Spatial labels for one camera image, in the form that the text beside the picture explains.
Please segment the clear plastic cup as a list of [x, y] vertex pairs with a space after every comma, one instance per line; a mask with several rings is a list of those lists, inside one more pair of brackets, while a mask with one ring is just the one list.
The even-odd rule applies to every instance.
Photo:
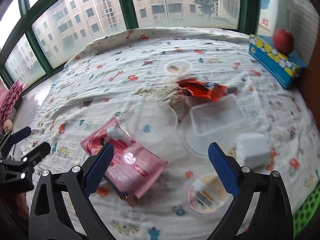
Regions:
[[146, 100], [133, 106], [125, 127], [137, 143], [168, 161], [185, 156], [177, 130], [177, 114], [165, 103]]

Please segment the green mesh trash basket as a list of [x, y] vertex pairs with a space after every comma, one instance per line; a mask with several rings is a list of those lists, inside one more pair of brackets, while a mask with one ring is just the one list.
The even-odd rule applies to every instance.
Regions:
[[319, 208], [319, 184], [309, 194], [306, 201], [301, 205], [298, 211], [293, 215], [293, 237], [296, 238], [299, 233], [307, 226], [313, 215]]

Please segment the pink patterned cloth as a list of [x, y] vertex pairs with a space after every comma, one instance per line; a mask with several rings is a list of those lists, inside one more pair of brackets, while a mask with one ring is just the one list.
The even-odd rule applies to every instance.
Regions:
[[5, 120], [9, 118], [15, 103], [21, 96], [26, 86], [26, 83], [17, 80], [9, 90], [1, 88], [1, 127], [3, 126]]

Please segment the printed round foil lid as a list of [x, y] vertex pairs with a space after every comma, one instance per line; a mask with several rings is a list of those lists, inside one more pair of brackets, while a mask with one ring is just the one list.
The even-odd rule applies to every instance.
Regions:
[[215, 173], [200, 176], [187, 189], [188, 206], [197, 215], [215, 215], [230, 201], [231, 195], [226, 192]]

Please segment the pink snack packet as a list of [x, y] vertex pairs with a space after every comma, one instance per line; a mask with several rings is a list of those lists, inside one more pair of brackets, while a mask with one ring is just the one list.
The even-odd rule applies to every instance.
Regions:
[[114, 157], [105, 176], [120, 193], [142, 198], [159, 178], [167, 161], [136, 143], [121, 129], [114, 116], [80, 145], [92, 156], [107, 142], [113, 146]]

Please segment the round clear plastic lid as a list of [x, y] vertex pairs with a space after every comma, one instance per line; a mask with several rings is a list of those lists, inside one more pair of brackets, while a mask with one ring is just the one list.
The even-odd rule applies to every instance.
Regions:
[[201, 159], [208, 159], [208, 148], [212, 142], [216, 142], [225, 153], [229, 152], [234, 144], [234, 139], [224, 130], [212, 130], [205, 135], [196, 134], [189, 115], [181, 121], [178, 131], [186, 149]]

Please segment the clear rectangular plastic container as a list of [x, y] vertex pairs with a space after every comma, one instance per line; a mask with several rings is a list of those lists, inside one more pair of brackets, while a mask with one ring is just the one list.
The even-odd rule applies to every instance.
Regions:
[[230, 128], [244, 120], [244, 113], [234, 95], [193, 106], [189, 114], [193, 129], [199, 136]]

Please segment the brown wooden cabinet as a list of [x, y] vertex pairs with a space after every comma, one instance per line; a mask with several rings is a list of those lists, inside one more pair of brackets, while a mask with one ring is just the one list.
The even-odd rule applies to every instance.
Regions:
[[319, 32], [315, 47], [302, 80], [299, 84], [300, 93], [310, 109], [317, 126], [319, 126]]

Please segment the orange snack wrapper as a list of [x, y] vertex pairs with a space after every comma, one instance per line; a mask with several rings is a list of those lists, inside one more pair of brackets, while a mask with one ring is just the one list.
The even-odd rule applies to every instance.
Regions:
[[186, 96], [217, 102], [223, 96], [227, 95], [227, 86], [214, 82], [189, 78], [177, 81], [176, 83], [182, 88]]

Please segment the blue tissue box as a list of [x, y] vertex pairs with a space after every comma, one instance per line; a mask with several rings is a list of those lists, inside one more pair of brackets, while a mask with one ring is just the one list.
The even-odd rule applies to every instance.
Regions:
[[273, 46], [271, 37], [251, 34], [248, 53], [263, 65], [284, 89], [294, 87], [306, 64], [294, 52], [282, 54]]

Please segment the crumpled white paper bag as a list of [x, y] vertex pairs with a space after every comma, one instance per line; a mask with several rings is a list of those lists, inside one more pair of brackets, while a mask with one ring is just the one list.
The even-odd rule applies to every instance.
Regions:
[[177, 114], [178, 120], [185, 116], [185, 94], [183, 89], [176, 83], [157, 88], [152, 96], [162, 103], [170, 106]]

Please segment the printed white bed sheet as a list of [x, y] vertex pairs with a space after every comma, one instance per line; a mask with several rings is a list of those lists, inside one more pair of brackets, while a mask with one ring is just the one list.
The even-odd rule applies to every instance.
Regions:
[[48, 142], [36, 167], [67, 172], [122, 130], [165, 161], [132, 205], [102, 181], [90, 196], [116, 239], [205, 239], [231, 201], [207, 156], [217, 142], [236, 160], [264, 150], [257, 171], [280, 172], [298, 213], [319, 183], [319, 133], [296, 89], [285, 90], [251, 55], [245, 34], [140, 28], [94, 40], [53, 83], [24, 144]]

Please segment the small clear sauce cup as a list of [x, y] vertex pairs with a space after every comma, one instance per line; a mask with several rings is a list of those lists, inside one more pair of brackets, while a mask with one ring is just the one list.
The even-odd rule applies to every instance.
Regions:
[[164, 71], [171, 76], [186, 76], [193, 70], [193, 65], [189, 61], [170, 61], [164, 66]]

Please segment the red apple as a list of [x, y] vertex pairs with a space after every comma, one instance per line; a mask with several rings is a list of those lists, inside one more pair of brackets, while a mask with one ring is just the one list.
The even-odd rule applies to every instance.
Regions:
[[273, 45], [277, 51], [282, 54], [290, 54], [295, 46], [295, 41], [293, 35], [285, 29], [277, 29], [273, 33]]

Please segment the green window frame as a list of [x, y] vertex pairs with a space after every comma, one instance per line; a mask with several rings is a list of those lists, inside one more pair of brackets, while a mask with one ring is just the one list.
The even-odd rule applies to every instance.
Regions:
[[1, 12], [1, 81], [28, 86], [57, 73], [92, 40], [136, 27], [216, 27], [259, 34], [291, 31], [309, 61], [308, 0], [11, 0]]

